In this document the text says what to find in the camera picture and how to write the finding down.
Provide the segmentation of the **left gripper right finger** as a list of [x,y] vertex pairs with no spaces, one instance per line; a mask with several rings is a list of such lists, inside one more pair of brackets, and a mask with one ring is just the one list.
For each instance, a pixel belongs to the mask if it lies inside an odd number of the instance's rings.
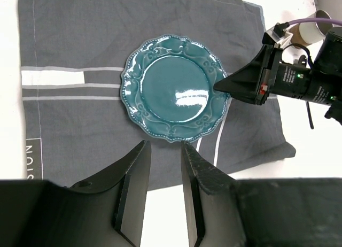
[[237,246],[238,209],[233,179],[181,143],[181,173],[190,246]]

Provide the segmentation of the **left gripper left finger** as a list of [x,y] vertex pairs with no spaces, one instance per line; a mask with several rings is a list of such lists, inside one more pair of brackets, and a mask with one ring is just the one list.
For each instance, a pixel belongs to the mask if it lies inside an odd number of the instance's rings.
[[151,144],[141,141],[124,157],[71,186],[75,193],[67,246],[140,246]]

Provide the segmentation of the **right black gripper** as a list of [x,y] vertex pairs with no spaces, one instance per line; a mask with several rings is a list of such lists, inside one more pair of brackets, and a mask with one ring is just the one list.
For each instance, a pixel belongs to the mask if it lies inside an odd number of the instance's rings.
[[[267,30],[262,39],[262,48],[250,63],[214,84],[214,90],[228,93],[244,103],[262,105],[275,94],[294,99],[304,99],[311,81],[313,67],[310,51],[302,44],[293,43],[286,47],[292,37],[285,33],[279,37],[273,30]],[[301,64],[282,62],[283,51],[299,47],[307,55],[307,68]]]

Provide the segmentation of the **grey cloth placemat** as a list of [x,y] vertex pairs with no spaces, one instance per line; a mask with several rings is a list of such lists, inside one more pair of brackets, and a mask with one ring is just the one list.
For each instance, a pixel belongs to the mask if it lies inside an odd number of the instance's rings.
[[19,0],[29,179],[71,186],[149,137],[120,101],[120,74],[144,41],[203,43],[227,73],[261,47],[262,9],[241,0]]

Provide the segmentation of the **teal ceramic plate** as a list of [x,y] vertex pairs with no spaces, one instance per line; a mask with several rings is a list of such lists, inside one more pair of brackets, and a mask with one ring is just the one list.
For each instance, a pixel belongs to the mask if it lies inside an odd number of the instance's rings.
[[230,95],[214,85],[227,78],[221,61],[188,37],[145,41],[126,60],[120,97],[132,122],[151,137],[194,142],[215,131]]

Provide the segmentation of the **brown paper cup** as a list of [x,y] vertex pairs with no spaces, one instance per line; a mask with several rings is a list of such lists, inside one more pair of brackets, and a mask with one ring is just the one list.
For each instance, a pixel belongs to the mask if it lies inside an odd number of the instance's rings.
[[290,43],[305,47],[325,39],[327,32],[333,27],[330,22],[304,22],[289,29],[293,34]]

